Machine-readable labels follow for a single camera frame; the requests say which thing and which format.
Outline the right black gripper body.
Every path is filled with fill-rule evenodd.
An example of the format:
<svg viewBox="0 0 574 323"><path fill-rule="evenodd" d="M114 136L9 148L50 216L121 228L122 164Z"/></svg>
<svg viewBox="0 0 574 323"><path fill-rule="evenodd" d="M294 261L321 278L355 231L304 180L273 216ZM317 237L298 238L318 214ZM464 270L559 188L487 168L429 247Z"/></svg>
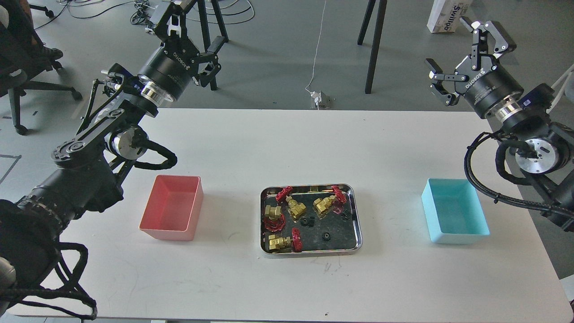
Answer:
<svg viewBox="0 0 574 323"><path fill-rule="evenodd" d="M479 70L473 70L470 61L462 61L455 71L468 76L468 80L455 82L455 92L475 110L481 119L486 119L492 106L510 96L517 100L523 94L523 87L497 63L482 61Z"/></svg>

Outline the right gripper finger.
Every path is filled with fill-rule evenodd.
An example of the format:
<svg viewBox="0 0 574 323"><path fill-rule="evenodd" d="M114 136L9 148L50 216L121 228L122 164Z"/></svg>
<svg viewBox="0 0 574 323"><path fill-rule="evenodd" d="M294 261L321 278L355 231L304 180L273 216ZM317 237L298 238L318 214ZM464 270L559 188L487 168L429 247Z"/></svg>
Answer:
<svg viewBox="0 0 574 323"><path fill-rule="evenodd" d="M516 49L516 43L498 21L472 22L468 17L459 18L469 32L473 34L471 45L472 71L478 71L482 66L482 58L489 57L492 61L498 61L505 53Z"/></svg>
<svg viewBox="0 0 574 323"><path fill-rule="evenodd" d="M455 74L444 74L443 70L438 66L434 59L431 58L426 58L425 63L430 69L429 78L432 82L429 85L429 88L432 94L439 98L445 106L458 104L459 94L448 92L443 86L443 81L467 82L469 80L468 75L459 75L457 72L455 72Z"/></svg>

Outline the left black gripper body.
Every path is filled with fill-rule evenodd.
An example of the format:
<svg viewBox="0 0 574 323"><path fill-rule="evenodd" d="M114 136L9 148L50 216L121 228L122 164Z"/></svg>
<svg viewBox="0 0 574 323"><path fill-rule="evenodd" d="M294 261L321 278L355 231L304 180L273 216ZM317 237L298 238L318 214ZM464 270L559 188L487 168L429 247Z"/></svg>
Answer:
<svg viewBox="0 0 574 323"><path fill-rule="evenodd" d="M199 49L188 39L167 41L138 71L138 78L141 82L154 82L177 101L198 72L194 61L199 55Z"/></svg>

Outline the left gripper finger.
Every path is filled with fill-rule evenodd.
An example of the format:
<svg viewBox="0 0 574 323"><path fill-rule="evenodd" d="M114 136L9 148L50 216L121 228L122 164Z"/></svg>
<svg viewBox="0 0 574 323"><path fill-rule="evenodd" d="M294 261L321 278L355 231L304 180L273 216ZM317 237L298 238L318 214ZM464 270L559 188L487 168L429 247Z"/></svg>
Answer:
<svg viewBox="0 0 574 323"><path fill-rule="evenodd" d="M175 0L159 4L145 27L146 33L156 35L161 41L158 51L166 45L175 45L177 50L197 51L187 35L185 20L196 0Z"/></svg>
<svg viewBox="0 0 574 323"><path fill-rule="evenodd" d="M206 52L200 53L193 60L196 64L205 64L204 69L193 76L193 81L197 86L217 88L216 76L221 71L221 64L218 62L218 52L223 47L226 38L222 35L215 37L214 41L207 47Z"/></svg>

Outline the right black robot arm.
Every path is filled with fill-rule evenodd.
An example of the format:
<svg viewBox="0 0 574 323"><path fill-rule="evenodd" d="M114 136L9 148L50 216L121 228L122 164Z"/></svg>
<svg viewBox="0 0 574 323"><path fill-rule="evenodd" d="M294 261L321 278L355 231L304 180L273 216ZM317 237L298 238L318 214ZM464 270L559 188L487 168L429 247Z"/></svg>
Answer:
<svg viewBox="0 0 574 323"><path fill-rule="evenodd" d="M501 122L501 129L484 132L467 147L464 170L469 182L494 202L538 210L562 230L572 232L573 174L555 183L548 174L573 160L573 131L553 122L551 108L554 90L545 83L524 93L519 83L502 67L500 57L514 51L516 45L497 21L471 21L462 16L461 24L472 33L471 53L446 74L433 59L426 63L432 80L431 92L446 106L456 105L460 98L487 119ZM531 186L543 202L519 200L488 188L476 178L471 168L474 151L486 139L500 142L495 166L499 176L516 185Z"/></svg>

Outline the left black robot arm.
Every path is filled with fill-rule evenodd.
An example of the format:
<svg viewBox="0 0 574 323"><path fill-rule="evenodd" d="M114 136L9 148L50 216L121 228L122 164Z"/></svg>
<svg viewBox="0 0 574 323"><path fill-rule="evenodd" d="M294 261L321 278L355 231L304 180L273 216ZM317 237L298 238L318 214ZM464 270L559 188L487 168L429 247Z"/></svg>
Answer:
<svg viewBox="0 0 574 323"><path fill-rule="evenodd" d="M132 168L176 165L176 155L151 141L138 123L178 100L190 83L217 88L218 51L228 37L218 7L215 14L222 34L210 41L203 0L160 4L146 31L161 44L140 72L119 64L104 70L106 79L94 81L91 96L103 85L108 98L96 110L90 101L74 138L54 149L57 170L17 203L1 201L2 314L21 304L96 319L96 301L79 284L88 250L60 235L86 211L102 212L121 201Z"/></svg>

